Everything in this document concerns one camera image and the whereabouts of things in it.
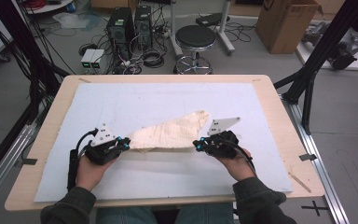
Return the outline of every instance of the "beige fabric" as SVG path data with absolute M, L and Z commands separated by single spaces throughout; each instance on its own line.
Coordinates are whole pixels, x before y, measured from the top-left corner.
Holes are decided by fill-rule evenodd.
M 153 148 L 193 147 L 193 141 L 198 138 L 199 130 L 208 118 L 208 112 L 200 110 L 156 126 L 143 128 L 129 136 L 130 147 L 142 152 Z

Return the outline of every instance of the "hand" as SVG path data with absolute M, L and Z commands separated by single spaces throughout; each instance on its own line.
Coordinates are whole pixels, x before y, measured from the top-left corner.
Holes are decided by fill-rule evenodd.
M 244 151 L 249 157 L 251 157 L 251 153 L 248 150 L 244 149 Z M 230 158 L 216 158 L 216 159 L 222 162 L 224 166 L 226 166 L 228 173 L 237 181 L 241 181 L 243 179 L 255 176 L 251 167 L 249 166 L 249 163 L 240 153 L 237 153 L 237 156 L 234 159 L 230 159 Z
M 90 161 L 87 156 L 82 156 L 77 168 L 76 186 L 91 191 L 100 183 L 104 172 L 113 162 L 115 160 L 104 165 L 97 165 Z

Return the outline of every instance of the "gray floor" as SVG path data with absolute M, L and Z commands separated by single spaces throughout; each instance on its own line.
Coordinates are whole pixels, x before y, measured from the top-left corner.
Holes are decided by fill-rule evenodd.
M 62 30 L 52 22 L 52 14 L 42 16 L 42 26 L 52 32 L 48 40 L 61 54 L 64 60 L 77 74 L 82 74 L 79 63 L 81 56 L 78 48 L 87 44 L 98 34 L 103 33 L 106 21 L 89 16 L 93 27 L 86 30 Z M 178 26 L 195 23 L 196 16 L 178 20 Z M 232 18 L 231 22 L 253 25 L 255 19 Z M 201 53 L 213 65 L 215 74 L 265 74 L 273 82 L 292 75 L 302 65 L 295 54 L 271 55 L 264 48 L 255 30 L 246 31 L 251 42 L 233 42 L 236 51 L 227 56 L 220 42 L 208 52 Z M 172 74 L 174 53 L 169 41 L 169 48 L 164 56 L 165 64 L 158 69 L 145 68 L 143 74 Z M 66 65 L 53 53 L 56 64 L 67 69 Z M 351 223 L 358 223 L 358 72 L 332 71 L 322 69 L 315 80 L 314 96 L 310 116 L 310 130 L 319 149 L 324 165 L 335 186 L 345 212 Z M 14 122 L 27 106 L 29 82 L 22 75 L 17 64 L 0 62 L 0 143 Z M 287 91 L 288 87 L 278 90 Z M 0 223 L 36 223 L 38 212 L 11 213 L 5 210 L 4 203 L 20 168 L 13 168 L 0 188 Z M 298 223 L 331 223 L 328 211 L 301 209 L 302 205 L 325 206 L 323 198 L 289 200 L 282 206 L 288 215 Z

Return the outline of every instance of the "round stool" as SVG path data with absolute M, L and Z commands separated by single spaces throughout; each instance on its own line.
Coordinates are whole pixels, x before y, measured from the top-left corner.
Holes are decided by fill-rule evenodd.
M 181 75 L 185 73 L 211 74 L 211 64 L 206 59 L 201 58 L 198 51 L 213 46 L 216 40 L 214 31 L 205 26 L 189 25 L 180 28 L 175 37 L 179 47 L 191 50 L 191 56 L 180 58 L 176 62 L 173 72 Z

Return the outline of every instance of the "sleeve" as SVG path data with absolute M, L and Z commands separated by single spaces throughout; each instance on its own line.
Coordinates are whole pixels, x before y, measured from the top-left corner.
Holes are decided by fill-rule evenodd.
M 286 195 L 267 188 L 257 177 L 239 181 L 233 188 L 240 223 L 296 223 L 279 207 L 286 201 Z
M 74 187 L 63 199 L 43 208 L 40 214 L 42 224 L 88 224 L 95 196 L 86 189 Z

